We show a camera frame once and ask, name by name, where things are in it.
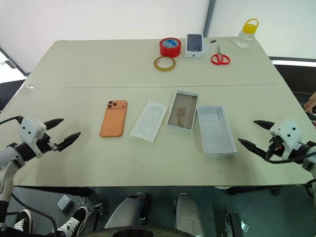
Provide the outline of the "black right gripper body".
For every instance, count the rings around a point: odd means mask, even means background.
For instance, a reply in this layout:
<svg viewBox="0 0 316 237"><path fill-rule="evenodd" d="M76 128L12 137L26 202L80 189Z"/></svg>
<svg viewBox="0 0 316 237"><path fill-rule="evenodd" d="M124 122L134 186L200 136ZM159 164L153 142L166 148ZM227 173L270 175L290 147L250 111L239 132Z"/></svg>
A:
<svg viewBox="0 0 316 237"><path fill-rule="evenodd" d="M282 157L284 153L283 140L280 136L272 137L269 140L269 147L266 151L265 160L270 160L273 155Z"/></svg>

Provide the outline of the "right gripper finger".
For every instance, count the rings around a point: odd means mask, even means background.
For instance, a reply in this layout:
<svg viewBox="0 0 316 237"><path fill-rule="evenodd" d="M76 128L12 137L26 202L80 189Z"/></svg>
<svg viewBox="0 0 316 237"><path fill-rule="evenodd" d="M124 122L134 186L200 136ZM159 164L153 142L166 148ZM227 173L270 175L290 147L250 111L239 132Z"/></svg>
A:
<svg viewBox="0 0 316 237"><path fill-rule="evenodd" d="M253 122L266 130L270 130L274 125L273 122L265 120L254 120Z"/></svg>
<svg viewBox="0 0 316 237"><path fill-rule="evenodd" d="M252 153L258 155L258 156L261 157L261 158L265 158L266 152L263 151L262 149L256 147L255 144L253 144L253 143L251 143L251 142L249 142L249 141L247 141L247 140L240 139L240 138L238 138L238 140L239 140L239 142L240 142L242 145L244 145L250 152L252 152Z"/></svg>

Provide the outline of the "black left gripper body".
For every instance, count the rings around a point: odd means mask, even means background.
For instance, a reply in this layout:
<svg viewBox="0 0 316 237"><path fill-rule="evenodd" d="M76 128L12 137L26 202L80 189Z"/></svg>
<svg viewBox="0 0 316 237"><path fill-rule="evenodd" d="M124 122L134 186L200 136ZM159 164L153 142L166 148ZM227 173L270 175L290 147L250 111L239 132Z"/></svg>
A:
<svg viewBox="0 0 316 237"><path fill-rule="evenodd" d="M37 140L36 145L42 154L45 154L50 151L58 150L57 145L50 141L50 136L47 135L46 133L43 135L42 138Z"/></svg>

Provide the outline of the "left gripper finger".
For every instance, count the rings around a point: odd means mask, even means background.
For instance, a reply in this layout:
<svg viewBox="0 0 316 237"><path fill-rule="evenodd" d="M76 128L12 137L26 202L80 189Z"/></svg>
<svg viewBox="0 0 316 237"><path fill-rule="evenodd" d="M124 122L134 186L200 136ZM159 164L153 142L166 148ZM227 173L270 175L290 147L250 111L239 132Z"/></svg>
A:
<svg viewBox="0 0 316 237"><path fill-rule="evenodd" d="M80 135L81 135L81 133L80 133L80 132L77 132L77 133L74 133L74 134L72 134L72 135L66 137L63 142L61 142L61 143L59 143L59 144L56 145L57 150L58 150L59 152L61 152L62 150L66 149L67 147L69 147L70 145L72 145L72 144L78 139L78 137L79 137Z"/></svg>
<svg viewBox="0 0 316 237"><path fill-rule="evenodd" d="M46 130L50 130L57 125L59 125L64 119L63 118L55 118L49 121L44 122L44 125L46 126Z"/></svg>

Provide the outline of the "bystander bare hand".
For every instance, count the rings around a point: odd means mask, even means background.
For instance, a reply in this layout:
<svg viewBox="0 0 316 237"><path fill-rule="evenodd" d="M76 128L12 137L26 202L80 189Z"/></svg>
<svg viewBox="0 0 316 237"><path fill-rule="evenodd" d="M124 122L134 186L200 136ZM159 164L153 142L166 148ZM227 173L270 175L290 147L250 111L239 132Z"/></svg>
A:
<svg viewBox="0 0 316 237"><path fill-rule="evenodd" d="M316 92L314 92L308 101L304 104L303 109L306 112L313 113L313 108L316 106Z"/></svg>

